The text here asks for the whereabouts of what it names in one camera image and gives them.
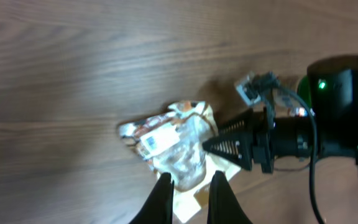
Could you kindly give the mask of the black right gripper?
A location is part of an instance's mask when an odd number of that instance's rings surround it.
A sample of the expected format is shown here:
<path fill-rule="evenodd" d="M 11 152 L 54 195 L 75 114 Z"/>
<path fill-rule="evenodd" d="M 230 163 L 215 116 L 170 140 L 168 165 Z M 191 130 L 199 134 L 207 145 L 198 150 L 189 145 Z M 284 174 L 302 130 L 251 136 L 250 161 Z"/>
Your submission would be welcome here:
<path fill-rule="evenodd" d="M 279 117 L 264 108 L 258 112 L 260 126 L 254 131 L 254 110 L 248 109 L 218 126 L 219 136 L 202 143 L 203 150 L 244 170 L 252 170 L 252 156 L 262 172 L 271 174 L 281 157 L 310 156 L 310 120 L 305 117 Z M 207 224 L 252 224 L 232 191 L 225 174 L 216 171 L 209 186 Z"/>

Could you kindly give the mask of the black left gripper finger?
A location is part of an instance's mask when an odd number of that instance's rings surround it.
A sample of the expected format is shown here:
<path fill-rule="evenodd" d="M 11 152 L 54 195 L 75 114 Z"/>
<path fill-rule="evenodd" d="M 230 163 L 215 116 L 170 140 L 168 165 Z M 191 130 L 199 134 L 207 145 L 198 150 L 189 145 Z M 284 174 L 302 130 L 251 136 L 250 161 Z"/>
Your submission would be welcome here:
<path fill-rule="evenodd" d="M 130 224 L 172 224 L 174 181 L 164 172 Z"/>

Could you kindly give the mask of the brown beige cookie pouch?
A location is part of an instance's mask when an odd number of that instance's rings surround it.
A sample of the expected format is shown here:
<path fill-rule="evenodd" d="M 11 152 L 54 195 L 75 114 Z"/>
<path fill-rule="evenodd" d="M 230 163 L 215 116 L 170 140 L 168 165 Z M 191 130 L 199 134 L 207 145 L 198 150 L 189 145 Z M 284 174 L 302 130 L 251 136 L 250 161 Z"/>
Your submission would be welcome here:
<path fill-rule="evenodd" d="M 218 135 L 212 107 L 204 101 L 179 101 L 168 112 L 118 127 L 123 143 L 140 156 L 160 177 L 171 174 L 173 213 L 188 222 L 208 204 L 209 183 L 217 170 L 228 179 L 240 167 L 205 152 L 202 143 Z"/>

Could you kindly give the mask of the green lid jar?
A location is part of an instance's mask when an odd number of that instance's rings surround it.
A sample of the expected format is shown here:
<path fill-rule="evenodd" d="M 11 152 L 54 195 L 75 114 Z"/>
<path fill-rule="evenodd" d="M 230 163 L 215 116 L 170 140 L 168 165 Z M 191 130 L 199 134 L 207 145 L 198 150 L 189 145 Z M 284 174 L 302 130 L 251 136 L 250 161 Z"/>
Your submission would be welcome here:
<path fill-rule="evenodd" d="M 297 87 L 297 94 L 308 105 L 308 107 L 311 107 L 310 83 L 307 76 L 300 80 Z"/>

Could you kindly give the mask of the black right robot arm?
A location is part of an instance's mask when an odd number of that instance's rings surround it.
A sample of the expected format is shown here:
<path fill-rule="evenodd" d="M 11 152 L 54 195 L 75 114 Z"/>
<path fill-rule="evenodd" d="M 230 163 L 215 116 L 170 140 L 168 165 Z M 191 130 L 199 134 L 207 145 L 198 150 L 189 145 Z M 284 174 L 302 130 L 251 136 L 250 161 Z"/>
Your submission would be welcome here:
<path fill-rule="evenodd" d="M 318 60 L 294 90 L 272 72 L 246 75 L 236 90 L 252 108 L 227 121 L 203 149 L 244 170 L 254 164 L 271 174 L 282 157 L 306 158 L 314 215 L 323 218 L 315 195 L 315 165 L 327 157 L 353 158 L 358 167 L 358 55 Z"/>

